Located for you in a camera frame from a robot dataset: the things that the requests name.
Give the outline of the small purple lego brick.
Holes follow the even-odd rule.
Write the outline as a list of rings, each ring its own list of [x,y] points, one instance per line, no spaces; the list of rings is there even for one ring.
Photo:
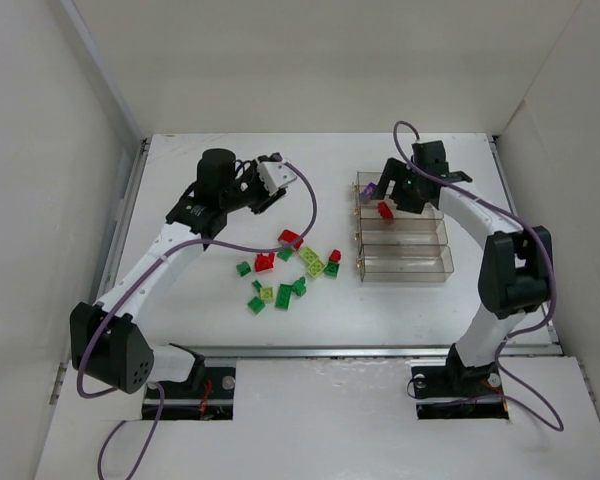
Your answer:
[[[359,198],[362,203],[368,203],[373,199],[377,185],[373,182],[368,183],[360,192]]]

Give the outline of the red rounded lego brick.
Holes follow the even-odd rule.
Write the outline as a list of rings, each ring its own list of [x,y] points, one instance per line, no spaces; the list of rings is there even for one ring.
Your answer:
[[[304,240],[301,235],[289,229],[283,230],[278,237],[278,243],[283,248],[289,248],[295,251],[299,250],[302,247],[303,242]]]

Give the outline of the red rectangular lego brick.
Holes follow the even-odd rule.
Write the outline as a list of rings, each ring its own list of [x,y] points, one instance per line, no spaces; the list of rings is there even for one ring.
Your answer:
[[[386,202],[379,202],[376,206],[376,210],[383,220],[392,221],[394,219],[393,211]]]

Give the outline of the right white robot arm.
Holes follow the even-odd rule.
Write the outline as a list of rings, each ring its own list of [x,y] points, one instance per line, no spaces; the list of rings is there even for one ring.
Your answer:
[[[442,366],[415,367],[418,399],[478,397],[494,392],[497,359],[510,333],[551,294],[552,239],[544,227],[526,229],[482,200],[472,178],[450,169],[442,142],[416,142],[410,161],[390,158],[372,195],[419,214],[430,205],[455,220],[482,250],[479,308]]]

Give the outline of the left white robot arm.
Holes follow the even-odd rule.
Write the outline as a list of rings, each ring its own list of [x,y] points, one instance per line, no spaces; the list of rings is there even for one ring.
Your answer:
[[[94,303],[81,302],[71,312],[71,361],[81,397],[90,395],[85,377],[127,394],[147,383],[198,382],[201,355],[175,342],[150,340],[148,329],[157,322],[152,305],[215,244],[229,213],[243,208],[264,212],[296,178],[277,153],[240,161],[227,149],[203,152],[194,182],[168,212],[147,252]]]

